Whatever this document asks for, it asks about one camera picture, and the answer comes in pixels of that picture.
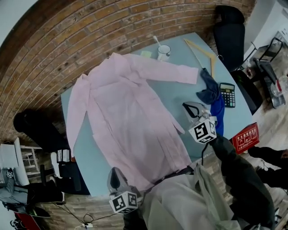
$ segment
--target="green sticky note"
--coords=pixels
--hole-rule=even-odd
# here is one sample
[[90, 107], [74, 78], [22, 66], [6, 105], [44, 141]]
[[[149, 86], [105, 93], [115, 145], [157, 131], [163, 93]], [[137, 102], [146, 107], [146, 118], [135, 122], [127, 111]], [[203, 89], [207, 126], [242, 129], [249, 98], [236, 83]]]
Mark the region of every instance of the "green sticky note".
[[152, 55], [152, 52], [150, 52], [150, 51], [145, 51], [144, 50], [144, 51], [141, 52], [141, 56], [146, 57], [146, 58], [150, 58], [151, 55]]

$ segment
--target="light blue table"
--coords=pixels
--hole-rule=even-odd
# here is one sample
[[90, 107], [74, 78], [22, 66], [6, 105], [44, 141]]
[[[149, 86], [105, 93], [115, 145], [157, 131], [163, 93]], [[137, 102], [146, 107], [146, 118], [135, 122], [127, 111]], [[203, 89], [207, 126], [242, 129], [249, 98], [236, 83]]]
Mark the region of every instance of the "light blue table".
[[[161, 44], [167, 44], [171, 47], [169, 62], [177, 65], [182, 64], [201, 68], [197, 59], [183, 41], [183, 38], [193, 41], [195, 44], [208, 52], [213, 52], [196, 33], [186, 34], [161, 42]], [[157, 48], [158, 45], [153, 44], [134, 52], [134, 54], [141, 54], [141, 51], [146, 50], [153, 53], [151, 58], [156, 59]], [[204, 64], [210, 72], [209, 58], [196, 49], [195, 52], [197, 52], [202, 64]], [[230, 139], [244, 127], [252, 123], [252, 115], [239, 88], [219, 59], [216, 61], [214, 71], [215, 80], [218, 83], [226, 82], [235, 85], [236, 107], [226, 108], [224, 115], [224, 136]], [[201, 77], [198, 76], [196, 85], [157, 81], [149, 81], [148, 83], [155, 90], [164, 106], [172, 113], [179, 124], [184, 129], [187, 129], [189, 127], [189, 123], [184, 114], [182, 103], [188, 101], [201, 102], [196, 96], [196, 92], [206, 88], [206, 85]], [[68, 89], [61, 95], [62, 109], [65, 120], [67, 118], [68, 102], [71, 90], [72, 88]], [[181, 139], [185, 144], [191, 160], [194, 161], [199, 159], [201, 157], [201, 151], [204, 145], [197, 144], [188, 132], [181, 135]], [[92, 138], [92, 131], [87, 114], [74, 147], [74, 155], [91, 195], [100, 196], [107, 194], [107, 176], [111, 167], [108, 165], [105, 157]]]

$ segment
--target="calculator keypad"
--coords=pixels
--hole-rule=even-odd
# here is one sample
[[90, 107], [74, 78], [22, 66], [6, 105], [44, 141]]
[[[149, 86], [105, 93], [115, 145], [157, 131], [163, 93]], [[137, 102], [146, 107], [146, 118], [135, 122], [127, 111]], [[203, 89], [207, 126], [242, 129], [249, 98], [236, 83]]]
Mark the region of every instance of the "calculator keypad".
[[230, 93], [225, 90], [221, 91], [222, 97], [224, 99], [225, 107], [235, 108], [235, 92], [230, 91]]

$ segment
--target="white mug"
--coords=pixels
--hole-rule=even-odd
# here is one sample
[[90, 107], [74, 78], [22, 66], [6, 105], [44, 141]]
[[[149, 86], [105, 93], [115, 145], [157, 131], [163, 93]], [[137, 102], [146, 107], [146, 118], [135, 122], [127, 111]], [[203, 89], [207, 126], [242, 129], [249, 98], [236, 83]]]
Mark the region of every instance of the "white mug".
[[160, 45], [158, 47], [158, 58], [159, 61], [167, 61], [170, 57], [171, 48], [168, 45]]

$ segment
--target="pink shirt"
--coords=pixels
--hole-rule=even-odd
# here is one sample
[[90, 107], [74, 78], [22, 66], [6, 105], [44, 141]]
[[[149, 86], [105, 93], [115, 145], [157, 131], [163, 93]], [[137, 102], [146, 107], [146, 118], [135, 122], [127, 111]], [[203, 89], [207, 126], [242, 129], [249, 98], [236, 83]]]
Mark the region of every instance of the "pink shirt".
[[196, 84], [197, 75], [197, 68], [113, 53], [88, 76], [82, 74], [72, 89], [67, 115], [72, 155], [88, 112], [94, 140], [129, 185], [145, 190], [184, 169], [191, 163], [177, 132], [184, 130], [146, 80]]

